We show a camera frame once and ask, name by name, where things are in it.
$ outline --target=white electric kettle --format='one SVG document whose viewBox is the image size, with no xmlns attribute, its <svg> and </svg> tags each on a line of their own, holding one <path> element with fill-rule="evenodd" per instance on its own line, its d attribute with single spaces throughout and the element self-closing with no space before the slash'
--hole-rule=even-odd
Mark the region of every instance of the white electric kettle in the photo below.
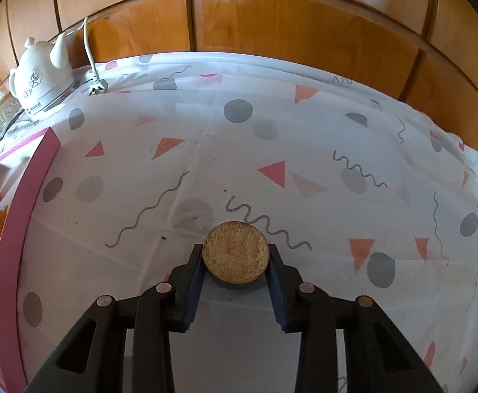
<svg viewBox="0 0 478 393">
<path fill-rule="evenodd" d="M 64 38 L 62 33 L 55 44 L 28 38 L 19 66 L 10 70 L 11 94 L 29 116 L 45 109 L 74 83 Z"/>
</svg>

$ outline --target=white patterned tablecloth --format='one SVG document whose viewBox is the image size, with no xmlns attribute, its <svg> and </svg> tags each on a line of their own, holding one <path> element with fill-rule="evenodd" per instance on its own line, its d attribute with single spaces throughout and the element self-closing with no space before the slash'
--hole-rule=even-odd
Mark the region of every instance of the white patterned tablecloth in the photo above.
<svg viewBox="0 0 478 393">
<path fill-rule="evenodd" d="M 100 295 L 138 295 L 227 220 L 255 222 L 328 294 L 372 296 L 451 393 L 478 382 L 478 153 L 347 78 L 219 53 L 99 64 L 48 119 L 62 146 L 22 255 L 18 323 L 31 379 Z M 178 392 L 291 392 L 298 335 L 266 288 L 207 280 L 172 335 Z M 339 364 L 344 393 L 344 363 Z"/>
</svg>

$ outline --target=round cookie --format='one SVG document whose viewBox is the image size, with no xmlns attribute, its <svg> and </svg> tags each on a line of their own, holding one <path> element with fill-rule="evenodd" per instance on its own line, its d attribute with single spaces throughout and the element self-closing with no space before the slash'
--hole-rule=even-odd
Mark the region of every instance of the round cookie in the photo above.
<svg viewBox="0 0 478 393">
<path fill-rule="evenodd" d="M 265 237 L 254 226 L 228 221 L 208 234 L 203 260 L 215 278 L 240 286 L 254 282 L 264 273 L 270 251 Z"/>
</svg>

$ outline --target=gray circle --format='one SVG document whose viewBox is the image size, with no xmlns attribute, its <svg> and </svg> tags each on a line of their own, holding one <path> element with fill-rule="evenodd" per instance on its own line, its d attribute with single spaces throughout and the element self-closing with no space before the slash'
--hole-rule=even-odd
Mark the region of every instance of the gray circle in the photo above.
<svg viewBox="0 0 478 393">
<path fill-rule="evenodd" d="M 432 148 L 434 148 L 435 152 L 439 153 L 443 150 L 443 146 L 439 143 L 439 140 L 436 140 L 431 137 L 430 141 L 432 142 Z"/>
<path fill-rule="evenodd" d="M 111 304 L 111 297 L 109 295 L 101 295 L 97 299 L 97 306 L 106 307 Z"/>
<path fill-rule="evenodd" d="M 368 127 L 368 118 L 366 118 L 366 116 L 358 114 L 357 112 L 350 112 L 346 114 L 346 116 L 352 121 L 364 125 L 365 127 Z"/>
<path fill-rule="evenodd" d="M 69 128 L 72 130 L 76 130 L 79 128 L 82 124 L 84 124 L 84 112 L 82 112 L 79 108 L 73 109 L 69 113 Z"/>
<path fill-rule="evenodd" d="M 313 283 L 303 282 L 299 285 L 299 291 L 305 294 L 311 294 L 315 291 L 315 286 Z"/>
<path fill-rule="evenodd" d="M 177 90 L 177 84 L 175 78 L 165 78 L 163 80 L 157 80 L 153 83 L 154 90 Z"/>
<path fill-rule="evenodd" d="M 172 286 L 171 286 L 171 284 L 169 284 L 167 282 L 161 282 L 161 283 L 157 284 L 155 289 L 157 290 L 157 292 L 159 292 L 161 294 L 164 294 L 165 292 L 170 292 L 172 290 Z"/>
<path fill-rule="evenodd" d="M 463 221 L 461 221 L 459 230 L 465 238 L 468 238 L 468 236 L 471 236 L 475 233 L 477 227 L 478 218 L 476 213 L 468 213 Z"/>
<path fill-rule="evenodd" d="M 277 129 L 269 119 L 258 120 L 251 131 L 255 137 L 262 140 L 274 140 L 277 137 Z"/>
<path fill-rule="evenodd" d="M 36 328 L 39 326 L 42 320 L 42 302 L 36 293 L 29 292 L 26 295 L 22 303 L 22 314 L 30 327 Z"/>
<path fill-rule="evenodd" d="M 94 202 L 104 188 L 104 181 L 99 176 L 86 177 L 75 190 L 75 197 L 81 202 Z"/>
<path fill-rule="evenodd" d="M 57 193 L 61 191 L 62 184 L 63 184 L 63 181 L 60 177 L 51 179 L 46 185 L 46 187 L 44 187 L 44 190 L 42 191 L 42 200 L 44 202 L 51 201 L 54 197 L 57 196 Z"/>
<path fill-rule="evenodd" d="M 395 279 L 395 260 L 385 253 L 373 253 L 366 265 L 366 274 L 378 288 L 388 288 Z"/>
<path fill-rule="evenodd" d="M 247 121 L 253 113 L 254 107 L 242 99 L 235 99 L 224 105 L 224 116 L 235 124 Z"/>
<path fill-rule="evenodd" d="M 343 168 L 340 171 L 340 178 L 345 186 L 354 193 L 364 193 L 368 189 L 366 179 L 356 169 Z"/>
<path fill-rule="evenodd" d="M 145 54 L 143 56 L 139 56 L 139 62 L 140 63 L 148 63 L 151 60 L 152 54 Z"/>
<path fill-rule="evenodd" d="M 172 227 L 181 236 L 206 237 L 214 227 L 215 216 L 210 206 L 200 199 L 187 199 L 173 209 Z"/>
</svg>

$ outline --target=white power cord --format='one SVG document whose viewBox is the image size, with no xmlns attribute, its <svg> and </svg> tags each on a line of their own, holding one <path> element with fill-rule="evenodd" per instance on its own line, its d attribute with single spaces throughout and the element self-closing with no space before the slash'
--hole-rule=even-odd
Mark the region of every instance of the white power cord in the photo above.
<svg viewBox="0 0 478 393">
<path fill-rule="evenodd" d="M 73 31 L 69 31 L 66 36 L 71 35 L 80 28 L 84 30 L 84 49 L 86 50 L 86 55 L 88 56 L 88 61 L 91 66 L 91 72 L 93 73 L 93 83 L 89 86 L 89 94 L 102 94 L 107 93 L 108 91 L 108 83 L 106 80 L 101 80 L 99 77 L 99 73 L 97 72 L 97 68 L 95 67 L 95 60 L 93 59 L 93 54 L 91 53 L 91 49 L 89 48 L 88 42 L 88 16 L 84 18 L 84 21 L 81 26 Z"/>
</svg>

